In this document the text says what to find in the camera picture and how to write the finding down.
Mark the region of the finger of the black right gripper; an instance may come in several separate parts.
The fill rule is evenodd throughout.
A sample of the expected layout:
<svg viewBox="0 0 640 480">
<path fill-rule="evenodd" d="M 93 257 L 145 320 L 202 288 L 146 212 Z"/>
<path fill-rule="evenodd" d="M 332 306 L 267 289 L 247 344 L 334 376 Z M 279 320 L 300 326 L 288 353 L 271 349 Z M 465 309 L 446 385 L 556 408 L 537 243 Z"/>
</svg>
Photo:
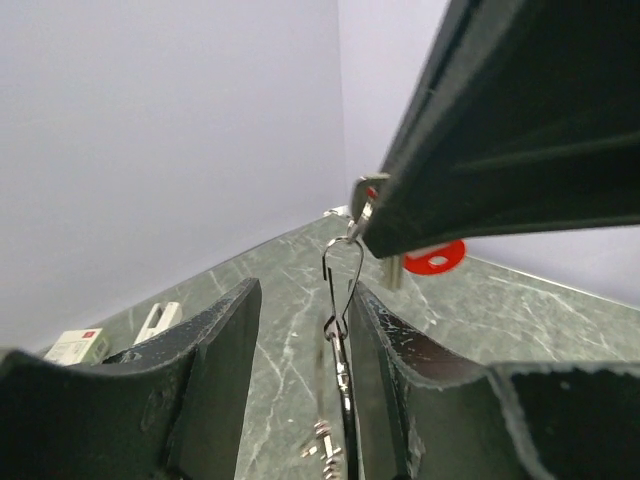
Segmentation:
<svg viewBox="0 0 640 480">
<path fill-rule="evenodd" d="M 452 240 L 639 221 L 639 5 L 453 1 L 362 238 Z"/>
</svg>

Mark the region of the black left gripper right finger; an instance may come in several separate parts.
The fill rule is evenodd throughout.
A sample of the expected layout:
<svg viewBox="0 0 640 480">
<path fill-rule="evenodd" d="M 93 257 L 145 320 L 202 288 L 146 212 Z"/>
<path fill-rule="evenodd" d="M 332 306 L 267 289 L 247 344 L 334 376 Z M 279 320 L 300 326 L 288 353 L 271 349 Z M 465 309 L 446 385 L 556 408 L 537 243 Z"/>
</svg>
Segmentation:
<svg viewBox="0 0 640 480">
<path fill-rule="evenodd" d="M 635 479 L 639 367 L 476 363 L 358 284 L 349 310 L 368 479 Z"/>
</svg>

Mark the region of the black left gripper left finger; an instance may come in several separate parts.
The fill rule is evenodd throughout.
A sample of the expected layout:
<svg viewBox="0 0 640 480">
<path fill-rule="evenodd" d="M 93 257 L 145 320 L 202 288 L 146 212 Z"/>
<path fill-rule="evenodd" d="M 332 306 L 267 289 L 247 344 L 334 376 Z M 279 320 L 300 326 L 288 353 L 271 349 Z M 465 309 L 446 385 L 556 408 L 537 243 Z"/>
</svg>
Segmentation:
<svg viewBox="0 0 640 480">
<path fill-rule="evenodd" d="M 105 362 L 1 353 L 5 479 L 230 479 L 251 379 L 260 282 Z"/>
</svg>

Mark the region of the silver keyring with clips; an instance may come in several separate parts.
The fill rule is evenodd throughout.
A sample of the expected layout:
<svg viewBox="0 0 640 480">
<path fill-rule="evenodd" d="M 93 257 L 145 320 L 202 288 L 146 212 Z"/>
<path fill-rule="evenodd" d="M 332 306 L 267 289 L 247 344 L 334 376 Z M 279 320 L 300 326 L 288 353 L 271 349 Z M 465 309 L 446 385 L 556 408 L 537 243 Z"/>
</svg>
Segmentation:
<svg viewBox="0 0 640 480">
<path fill-rule="evenodd" d="M 360 236 L 372 216 L 380 190 L 388 179 L 389 175 L 381 172 L 363 176 L 355 182 L 349 206 L 350 220 L 347 231 L 344 235 L 330 240 L 321 255 L 322 276 L 323 281 L 328 286 L 331 310 L 328 314 L 320 315 L 314 352 L 316 420 L 312 427 L 312 433 L 301 446 L 300 456 L 308 458 L 317 455 L 322 461 L 321 477 L 323 479 L 358 479 L 360 477 L 354 388 L 351 366 L 345 346 L 345 340 L 349 333 L 346 316 L 364 263 L 364 247 L 360 242 Z M 337 308 L 336 288 L 328 260 L 330 249 L 340 243 L 354 245 L 358 251 L 358 261 L 349 284 L 348 295 L 343 309 Z M 326 345 L 331 346 L 333 357 L 332 377 L 336 381 L 340 404 L 343 445 L 337 443 L 335 433 L 327 417 L 325 394 Z"/>
</svg>

